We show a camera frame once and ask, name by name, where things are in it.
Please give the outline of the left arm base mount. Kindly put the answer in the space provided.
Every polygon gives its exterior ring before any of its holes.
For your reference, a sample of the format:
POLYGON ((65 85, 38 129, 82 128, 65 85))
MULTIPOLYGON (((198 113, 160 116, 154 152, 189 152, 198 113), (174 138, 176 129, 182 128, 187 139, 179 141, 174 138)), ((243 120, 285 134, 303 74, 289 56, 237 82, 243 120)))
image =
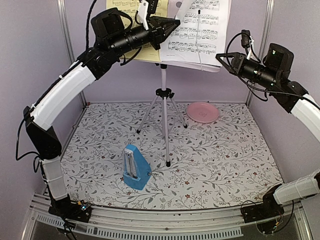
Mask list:
POLYGON ((92 208, 90 202, 85 202, 84 200, 72 202, 70 197, 67 196, 61 200, 51 200, 48 212, 62 219, 88 223, 92 208))

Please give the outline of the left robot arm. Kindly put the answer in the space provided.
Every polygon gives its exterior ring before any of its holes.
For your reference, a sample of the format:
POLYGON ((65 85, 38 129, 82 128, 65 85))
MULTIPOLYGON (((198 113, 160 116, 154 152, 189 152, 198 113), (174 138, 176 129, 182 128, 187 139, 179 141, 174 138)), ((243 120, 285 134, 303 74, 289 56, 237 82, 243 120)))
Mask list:
POLYGON ((130 16, 116 7, 93 17, 94 46, 87 47, 37 102, 23 112, 22 122, 44 170, 51 202, 63 217, 70 217, 75 210, 63 179, 60 164, 62 145, 52 126, 54 120, 82 90, 119 62, 121 56, 146 44, 151 44, 155 50, 160 49, 160 45, 181 24, 178 19, 147 15, 142 24, 125 27, 123 18, 130 19, 130 16))

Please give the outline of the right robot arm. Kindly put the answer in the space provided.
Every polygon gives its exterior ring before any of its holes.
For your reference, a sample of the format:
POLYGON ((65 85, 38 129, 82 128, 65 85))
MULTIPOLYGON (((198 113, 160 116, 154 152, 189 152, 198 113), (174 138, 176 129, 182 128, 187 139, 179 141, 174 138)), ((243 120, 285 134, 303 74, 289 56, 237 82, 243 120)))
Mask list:
MULTIPOLYGON (((262 86, 264 92, 273 96, 286 112, 300 120, 316 139, 320 138, 320 107, 300 83, 289 80, 294 60, 291 51, 272 43, 262 63, 239 52, 220 53, 216 59, 240 80, 247 79, 262 86)), ((264 195, 264 203, 259 206, 258 213, 262 218, 269 218, 278 210, 278 205, 308 198, 319 192, 320 171, 315 170, 295 181, 270 189, 264 195)))

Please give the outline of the yellow sheet music page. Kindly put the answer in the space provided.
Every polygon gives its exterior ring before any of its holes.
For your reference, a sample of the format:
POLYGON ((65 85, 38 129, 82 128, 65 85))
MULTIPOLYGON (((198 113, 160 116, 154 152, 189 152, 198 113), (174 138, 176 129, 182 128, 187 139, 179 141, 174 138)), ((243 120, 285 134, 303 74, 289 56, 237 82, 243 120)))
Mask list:
MULTIPOLYGON (((168 14, 168 0, 159 0, 157 3, 157 8, 154 16, 158 17, 167 17, 168 14)), ((122 11, 128 14, 133 21, 132 28, 138 26, 135 21, 135 14, 139 7, 138 0, 107 0, 106 8, 117 8, 119 11, 122 11)), ((155 50, 150 43, 144 45, 140 51, 140 53, 134 58, 135 60, 147 61, 159 63, 159 50, 155 50)))

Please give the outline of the white sheet music page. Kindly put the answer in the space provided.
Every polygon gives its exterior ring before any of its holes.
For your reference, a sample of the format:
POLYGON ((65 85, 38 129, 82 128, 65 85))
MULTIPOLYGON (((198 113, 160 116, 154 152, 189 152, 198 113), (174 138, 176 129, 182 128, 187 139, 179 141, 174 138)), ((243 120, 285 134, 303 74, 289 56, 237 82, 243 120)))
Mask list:
POLYGON ((179 62, 205 67, 221 67, 216 54, 226 47, 230 0, 177 0, 169 10, 180 25, 160 45, 159 57, 164 62, 179 62))

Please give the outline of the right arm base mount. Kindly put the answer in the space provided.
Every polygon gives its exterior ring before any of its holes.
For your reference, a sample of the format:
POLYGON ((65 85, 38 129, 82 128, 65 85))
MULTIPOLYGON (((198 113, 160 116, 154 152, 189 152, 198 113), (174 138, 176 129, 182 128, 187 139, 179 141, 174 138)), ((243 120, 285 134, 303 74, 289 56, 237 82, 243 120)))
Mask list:
POLYGON ((242 206, 240 212, 245 223, 265 220, 282 215, 285 211, 281 204, 278 204, 273 197, 278 184, 269 189, 262 197, 262 203, 249 206, 242 206))

